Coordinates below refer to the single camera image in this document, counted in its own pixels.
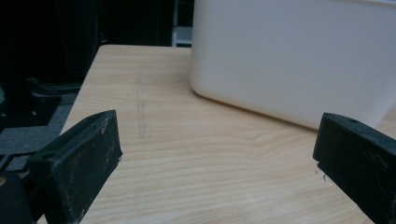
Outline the black stand base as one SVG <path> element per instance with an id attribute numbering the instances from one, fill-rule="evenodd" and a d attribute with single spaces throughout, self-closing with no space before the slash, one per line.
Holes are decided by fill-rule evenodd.
<path id="1" fill-rule="evenodd" d="M 43 83 L 28 78 L 24 87 L 25 91 L 5 94 L 0 103 L 0 129 L 48 125 L 63 96 L 78 93 L 81 83 Z"/>

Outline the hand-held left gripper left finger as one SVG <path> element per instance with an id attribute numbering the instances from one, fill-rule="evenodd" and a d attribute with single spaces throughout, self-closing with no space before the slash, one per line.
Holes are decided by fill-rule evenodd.
<path id="1" fill-rule="evenodd" d="M 117 168 L 122 152 L 114 110 L 83 119 L 27 161 L 49 224 L 78 224 Z"/>

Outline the white metal desk frame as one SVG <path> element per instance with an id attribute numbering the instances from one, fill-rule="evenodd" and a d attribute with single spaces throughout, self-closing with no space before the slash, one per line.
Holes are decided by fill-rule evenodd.
<path id="1" fill-rule="evenodd" d="M 174 0 L 172 46 L 190 47 L 194 0 Z"/>

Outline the white plastic bin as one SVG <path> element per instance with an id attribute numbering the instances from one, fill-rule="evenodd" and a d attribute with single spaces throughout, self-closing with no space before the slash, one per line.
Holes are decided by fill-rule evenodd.
<path id="1" fill-rule="evenodd" d="M 195 0 L 192 89 L 316 129 L 396 105 L 396 0 Z"/>

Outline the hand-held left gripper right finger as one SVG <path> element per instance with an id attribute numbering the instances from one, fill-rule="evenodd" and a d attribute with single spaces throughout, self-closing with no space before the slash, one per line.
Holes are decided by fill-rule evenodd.
<path id="1" fill-rule="evenodd" d="M 325 113 L 313 158 L 375 224 L 396 224 L 396 140 L 355 120 Z"/>

